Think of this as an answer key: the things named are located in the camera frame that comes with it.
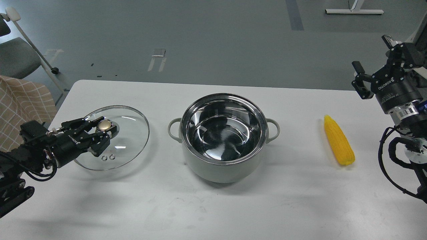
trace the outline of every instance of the plaid fabric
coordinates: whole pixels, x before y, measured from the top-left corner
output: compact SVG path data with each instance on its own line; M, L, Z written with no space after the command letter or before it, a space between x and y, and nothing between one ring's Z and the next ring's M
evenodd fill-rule
M0 76L0 151L8 152L23 142L21 124L31 120L50 123L56 112L46 86Z

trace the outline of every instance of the chair leg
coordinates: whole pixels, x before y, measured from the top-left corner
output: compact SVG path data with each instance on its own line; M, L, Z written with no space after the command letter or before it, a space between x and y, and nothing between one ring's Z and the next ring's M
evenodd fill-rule
M18 29L18 31L21 33L21 35L25 38L25 40L27 40L27 42L33 47L33 49L37 52L37 54L40 56L40 58L46 63L46 65L50 68L50 71L53 74L58 74L59 73L59 69L57 67L52 67L50 65L50 63L46 60L46 58L43 56L43 54L38 50L38 48L36 48L36 46L34 45L34 43L32 43L32 41L30 40L30 38L24 33L24 31L22 30L21 26L19 26L19 24L17 22L13 22L13 24L15 24L16 28Z
M52 76L50 74L49 68L48 66L42 61L41 62L41 66L43 67L44 71L46 72L46 74L50 77L50 79L52 80L52 82L56 85L56 87L62 92L62 94L64 96L67 95L67 93L61 88L61 86L59 85L58 81L55 79L54 76Z

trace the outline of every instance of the gray floor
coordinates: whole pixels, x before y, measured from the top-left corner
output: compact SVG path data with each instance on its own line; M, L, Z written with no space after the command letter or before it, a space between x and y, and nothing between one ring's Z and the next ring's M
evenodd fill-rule
M53 59L65 88L100 79L352 90L351 62L361 61L368 73L381 68L381 36L406 40L427 11L423 0L365 1L363 9L383 15L325 14L348 8L346 0L2 0L0 12L7 6ZM8 24L12 34L0 42L20 36ZM166 49L161 72L161 59L148 71L155 48ZM48 50L63 52L54 58ZM26 79L59 97L42 68Z

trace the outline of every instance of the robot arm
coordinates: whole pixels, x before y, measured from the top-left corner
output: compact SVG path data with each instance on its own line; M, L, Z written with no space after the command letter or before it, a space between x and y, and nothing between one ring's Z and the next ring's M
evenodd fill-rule
M375 95L383 112L390 114L396 123L394 128L386 129L380 141L378 160L384 175L403 193L427 203L427 101L421 102L423 98L417 88L427 85L418 82L417 86L414 86L408 74L412 69L424 65L424 57L412 43L394 41L389 35L382 38L389 48L387 63L374 74L368 75L360 62L352 62L357 75L351 84L362 99L370 99ZM364 82L371 84L370 90ZM384 168L383 145L393 131L399 132L403 137L390 142L389 156L396 164L415 171L421 184L416 194L391 180ZM399 143L405 145L409 163L396 157L396 146Z
M36 181L47 181L82 153L99 156L118 132L117 124L104 117L67 121L52 131L34 120L21 125L24 143L10 152L0 152L0 218L34 193L34 187L25 187L22 173ZM52 170L43 174L44 169Z

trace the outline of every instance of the glass pot lid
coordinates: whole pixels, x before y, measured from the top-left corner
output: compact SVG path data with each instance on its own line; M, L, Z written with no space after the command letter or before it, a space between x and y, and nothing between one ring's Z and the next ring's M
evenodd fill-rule
M150 134L148 120L144 114L129 106L113 105L97 109L84 119L92 121L99 117L118 125L119 131L117 135L112 136L110 145L99 157L90 152L83 153L75 159L78 165L96 171L110 170L125 165L142 152Z

